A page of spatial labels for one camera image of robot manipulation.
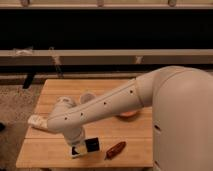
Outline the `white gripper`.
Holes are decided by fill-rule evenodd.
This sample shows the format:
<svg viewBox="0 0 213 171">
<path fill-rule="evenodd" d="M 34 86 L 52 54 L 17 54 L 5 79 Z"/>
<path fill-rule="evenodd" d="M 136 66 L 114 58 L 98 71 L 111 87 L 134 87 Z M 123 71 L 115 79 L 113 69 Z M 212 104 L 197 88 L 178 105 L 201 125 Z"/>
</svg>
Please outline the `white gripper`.
<svg viewBox="0 0 213 171">
<path fill-rule="evenodd" d="M 85 141 L 85 137 L 84 136 L 78 136 L 78 137 L 69 137 L 68 138 L 68 144 L 73 147 L 72 148 L 72 151 L 75 151 L 75 152 L 86 152 L 87 151 L 87 148 L 84 146 L 84 145 L 80 145 L 80 146 L 77 146 L 79 144 L 83 144 Z"/>
</svg>

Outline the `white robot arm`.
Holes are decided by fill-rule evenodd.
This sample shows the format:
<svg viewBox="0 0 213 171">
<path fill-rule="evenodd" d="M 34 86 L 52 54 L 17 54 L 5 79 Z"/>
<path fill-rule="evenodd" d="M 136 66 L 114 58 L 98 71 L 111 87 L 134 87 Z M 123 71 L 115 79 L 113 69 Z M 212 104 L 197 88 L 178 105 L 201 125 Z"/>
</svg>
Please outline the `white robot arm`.
<svg viewBox="0 0 213 171">
<path fill-rule="evenodd" d="M 152 109 L 153 171 L 213 171 L 213 75 L 200 69 L 163 67 L 76 107 L 64 98 L 47 125 L 74 145 L 85 124 L 144 107 Z"/>
</svg>

